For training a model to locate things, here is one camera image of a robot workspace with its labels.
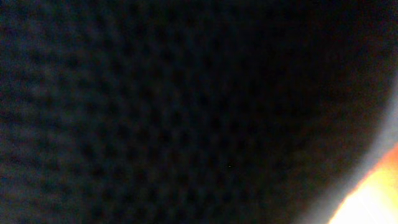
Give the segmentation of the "teal blue shirt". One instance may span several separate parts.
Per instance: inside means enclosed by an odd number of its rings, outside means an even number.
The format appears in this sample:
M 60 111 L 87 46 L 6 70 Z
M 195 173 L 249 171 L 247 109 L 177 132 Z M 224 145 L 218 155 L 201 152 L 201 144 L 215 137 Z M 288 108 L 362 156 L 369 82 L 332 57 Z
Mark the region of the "teal blue shirt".
M 326 223 L 397 136 L 396 1 L 2 1 L 2 223 Z

